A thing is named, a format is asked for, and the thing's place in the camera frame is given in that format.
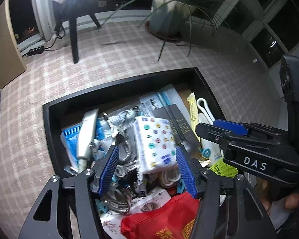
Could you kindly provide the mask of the red fabric pouch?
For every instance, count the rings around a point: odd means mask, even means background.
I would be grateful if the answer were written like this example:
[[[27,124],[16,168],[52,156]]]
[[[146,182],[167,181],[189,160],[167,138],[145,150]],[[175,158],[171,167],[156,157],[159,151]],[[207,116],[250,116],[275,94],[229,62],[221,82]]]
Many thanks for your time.
[[[187,192],[174,196],[156,210],[123,218],[121,233],[126,238],[189,238],[199,203]]]

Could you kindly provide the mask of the white dotted tissue pack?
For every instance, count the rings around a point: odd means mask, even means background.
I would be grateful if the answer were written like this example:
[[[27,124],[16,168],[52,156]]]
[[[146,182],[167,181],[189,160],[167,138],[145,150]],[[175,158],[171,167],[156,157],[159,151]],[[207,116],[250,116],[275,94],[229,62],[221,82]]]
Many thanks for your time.
[[[176,141],[167,119],[140,116],[133,130],[142,174],[177,168]]]

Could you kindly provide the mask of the black storage box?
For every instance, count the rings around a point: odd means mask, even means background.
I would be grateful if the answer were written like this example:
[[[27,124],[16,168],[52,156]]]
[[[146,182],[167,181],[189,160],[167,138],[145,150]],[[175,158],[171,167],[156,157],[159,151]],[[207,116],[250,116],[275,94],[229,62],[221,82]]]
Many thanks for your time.
[[[205,98],[212,114],[217,119],[225,118],[212,90],[198,68],[143,74],[71,93],[50,101],[42,107],[47,147],[55,173],[62,178],[69,177],[69,174],[64,171],[64,166],[69,165],[70,160],[60,140],[63,128],[80,123],[83,114],[87,111],[99,109],[100,112],[109,112],[111,108],[135,96],[157,91],[169,84],[186,87],[197,97]]]

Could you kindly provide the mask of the silver cosmetic tube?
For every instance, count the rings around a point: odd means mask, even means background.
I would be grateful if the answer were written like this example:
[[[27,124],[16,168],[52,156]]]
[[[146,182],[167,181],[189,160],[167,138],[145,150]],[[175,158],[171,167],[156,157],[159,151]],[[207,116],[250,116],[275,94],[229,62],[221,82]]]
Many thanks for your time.
[[[94,109],[83,115],[77,140],[78,173],[86,169],[92,155],[91,147],[94,144],[98,111],[99,109]]]

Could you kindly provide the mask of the potted plant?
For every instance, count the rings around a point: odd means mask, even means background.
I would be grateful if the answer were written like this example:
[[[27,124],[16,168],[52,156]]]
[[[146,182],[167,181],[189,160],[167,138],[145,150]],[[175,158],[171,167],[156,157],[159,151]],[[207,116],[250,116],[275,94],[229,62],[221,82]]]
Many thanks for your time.
[[[115,15],[126,16],[129,11],[146,10],[141,24],[156,38],[166,42],[181,40],[181,30],[189,25],[188,40],[192,39],[193,24],[211,28],[217,36],[218,28],[225,23],[228,13],[235,8],[230,0],[113,0],[114,7],[108,12],[107,22]]]

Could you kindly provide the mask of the black stand leg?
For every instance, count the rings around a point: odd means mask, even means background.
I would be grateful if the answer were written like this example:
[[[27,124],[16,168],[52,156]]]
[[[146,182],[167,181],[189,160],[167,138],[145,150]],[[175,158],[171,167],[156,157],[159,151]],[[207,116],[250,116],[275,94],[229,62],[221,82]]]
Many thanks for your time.
[[[75,17],[72,17],[69,20],[69,30],[70,30],[70,41],[71,41],[73,63],[77,64],[79,61],[79,54],[78,54],[78,38],[77,38],[77,19]]]

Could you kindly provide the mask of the wooden panel board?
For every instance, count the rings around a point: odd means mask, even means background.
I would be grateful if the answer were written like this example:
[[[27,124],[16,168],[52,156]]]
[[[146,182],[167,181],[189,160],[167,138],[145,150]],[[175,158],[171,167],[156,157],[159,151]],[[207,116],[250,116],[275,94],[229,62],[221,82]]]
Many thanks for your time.
[[[26,71],[10,17],[9,0],[0,5],[0,89]]]

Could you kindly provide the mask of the black power strip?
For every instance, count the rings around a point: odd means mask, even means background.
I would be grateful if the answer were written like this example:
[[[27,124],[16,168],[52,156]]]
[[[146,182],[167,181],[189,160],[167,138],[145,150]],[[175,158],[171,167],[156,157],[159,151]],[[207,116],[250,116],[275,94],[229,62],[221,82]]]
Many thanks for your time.
[[[27,53],[27,56],[34,56],[34,55],[39,55],[42,54],[45,51],[45,47],[44,46],[40,46],[34,49],[30,49]]]

